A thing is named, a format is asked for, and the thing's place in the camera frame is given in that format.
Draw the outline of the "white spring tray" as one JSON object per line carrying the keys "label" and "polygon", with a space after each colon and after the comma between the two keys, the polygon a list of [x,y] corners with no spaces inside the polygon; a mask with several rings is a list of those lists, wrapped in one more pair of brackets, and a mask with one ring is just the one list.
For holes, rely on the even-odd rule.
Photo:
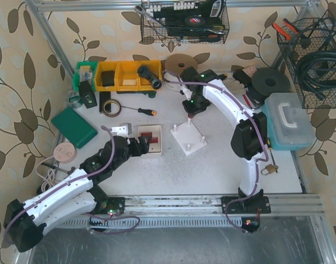
{"label": "white spring tray", "polygon": [[160,125],[144,125],[138,127],[139,136],[149,136],[148,155],[159,157],[162,154],[162,127]]}

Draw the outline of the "orange black screwdriver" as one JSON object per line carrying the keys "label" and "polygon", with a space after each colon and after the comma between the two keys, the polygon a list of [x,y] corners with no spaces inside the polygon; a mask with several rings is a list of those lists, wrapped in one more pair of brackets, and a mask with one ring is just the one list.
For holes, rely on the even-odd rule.
{"label": "orange black screwdriver", "polygon": [[142,114],[145,114],[147,116],[156,116],[156,111],[151,110],[151,109],[133,108],[133,107],[128,107],[128,106],[122,106],[122,108],[137,111],[138,113],[142,113]]}

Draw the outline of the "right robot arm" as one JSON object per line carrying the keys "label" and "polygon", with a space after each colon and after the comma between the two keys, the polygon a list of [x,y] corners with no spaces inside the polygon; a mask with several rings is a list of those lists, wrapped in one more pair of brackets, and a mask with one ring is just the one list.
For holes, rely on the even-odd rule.
{"label": "right robot arm", "polygon": [[178,78],[181,86],[191,92],[182,102],[188,117],[204,112],[210,105],[216,106],[234,127],[230,142],[233,152],[246,162],[241,174],[240,197],[253,197],[261,191],[258,163],[267,161],[267,117],[247,108],[225,86],[224,78],[213,70],[198,73],[188,67]]}

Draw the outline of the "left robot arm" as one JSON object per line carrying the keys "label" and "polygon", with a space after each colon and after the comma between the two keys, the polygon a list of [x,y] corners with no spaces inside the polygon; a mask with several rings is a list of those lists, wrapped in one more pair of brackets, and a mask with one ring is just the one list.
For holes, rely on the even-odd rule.
{"label": "left robot arm", "polygon": [[4,242],[26,252],[74,216],[122,213],[120,206],[124,203],[114,202],[99,184],[128,159],[147,154],[151,140],[151,136],[111,136],[101,149],[55,186],[24,202],[10,202],[3,223]]}

